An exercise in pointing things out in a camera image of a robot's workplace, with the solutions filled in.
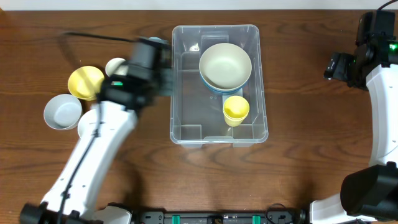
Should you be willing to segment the beige bowl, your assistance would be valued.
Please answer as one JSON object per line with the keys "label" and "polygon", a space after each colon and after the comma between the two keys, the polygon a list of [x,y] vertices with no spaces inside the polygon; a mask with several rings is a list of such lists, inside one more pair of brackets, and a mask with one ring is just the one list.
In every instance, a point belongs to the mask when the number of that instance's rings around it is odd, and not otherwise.
{"label": "beige bowl", "polygon": [[201,77],[213,87],[222,90],[238,88],[249,80],[252,62],[239,46],[230,43],[215,44],[200,57]]}

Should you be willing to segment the cream cup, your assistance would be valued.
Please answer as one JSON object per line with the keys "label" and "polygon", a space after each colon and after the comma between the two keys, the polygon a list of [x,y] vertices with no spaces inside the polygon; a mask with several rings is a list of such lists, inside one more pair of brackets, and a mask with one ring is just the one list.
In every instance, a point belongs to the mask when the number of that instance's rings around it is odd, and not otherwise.
{"label": "cream cup", "polygon": [[128,67],[123,65],[126,60],[123,58],[112,58],[105,66],[105,72],[107,76],[113,74],[126,76]]}

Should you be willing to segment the dark blue bowl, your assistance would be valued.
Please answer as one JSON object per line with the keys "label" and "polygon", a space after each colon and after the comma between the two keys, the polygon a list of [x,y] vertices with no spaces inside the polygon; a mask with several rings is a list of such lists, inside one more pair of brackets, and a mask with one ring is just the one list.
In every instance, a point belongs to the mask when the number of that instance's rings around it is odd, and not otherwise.
{"label": "dark blue bowl", "polygon": [[232,90],[216,90],[215,88],[213,88],[209,84],[207,84],[207,82],[203,79],[203,77],[201,77],[201,80],[202,80],[203,84],[207,87],[207,89],[209,89],[213,93],[221,94],[221,95],[224,95],[225,93],[233,93],[234,91],[236,91],[236,90],[238,90],[240,88],[243,89],[249,82],[249,81],[246,81],[244,84],[242,84],[238,88],[235,88],[235,89],[232,89]]}
{"label": "dark blue bowl", "polygon": [[205,82],[205,81],[203,81],[203,84],[204,84],[209,90],[211,90],[212,92],[217,93],[217,94],[221,94],[221,95],[232,95],[232,94],[235,94],[235,93],[241,91],[241,90],[246,86],[246,83],[245,83],[245,84],[239,86],[238,88],[234,88],[234,89],[232,89],[232,90],[222,90],[222,89],[219,89],[219,88],[216,88],[216,87],[211,86],[210,84],[208,84],[208,83]]}

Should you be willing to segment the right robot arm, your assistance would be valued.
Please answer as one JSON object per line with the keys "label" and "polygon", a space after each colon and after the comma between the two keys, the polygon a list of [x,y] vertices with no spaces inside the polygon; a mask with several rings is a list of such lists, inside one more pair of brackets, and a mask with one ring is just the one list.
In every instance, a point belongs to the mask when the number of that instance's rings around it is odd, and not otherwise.
{"label": "right robot arm", "polygon": [[310,204],[310,223],[397,220],[397,39],[394,12],[378,9],[359,20],[356,50],[335,53],[324,77],[367,90],[373,147],[369,166],[345,177],[338,194]]}

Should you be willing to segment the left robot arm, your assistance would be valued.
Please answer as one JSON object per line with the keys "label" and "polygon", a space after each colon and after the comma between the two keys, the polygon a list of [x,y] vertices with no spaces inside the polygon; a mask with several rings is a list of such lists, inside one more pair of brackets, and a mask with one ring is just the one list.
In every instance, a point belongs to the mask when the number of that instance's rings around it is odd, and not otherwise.
{"label": "left robot arm", "polygon": [[20,223],[132,223],[131,209],[110,203],[96,210],[104,178],[142,110],[170,90],[171,46],[166,40],[134,41],[125,75],[113,74],[95,90],[96,123],[77,142],[66,166],[39,205],[25,204]]}

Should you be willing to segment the yellow cup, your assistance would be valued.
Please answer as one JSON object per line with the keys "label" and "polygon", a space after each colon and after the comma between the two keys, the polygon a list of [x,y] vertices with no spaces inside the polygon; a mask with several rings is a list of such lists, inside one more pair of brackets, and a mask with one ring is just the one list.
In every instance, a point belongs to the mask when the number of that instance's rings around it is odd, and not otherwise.
{"label": "yellow cup", "polygon": [[240,114],[237,116],[224,114],[225,123],[231,127],[239,126],[246,119],[246,117],[247,117],[246,115],[240,115]]}
{"label": "yellow cup", "polygon": [[250,110],[248,101],[242,96],[230,96],[223,104],[224,115],[233,120],[243,120]]}

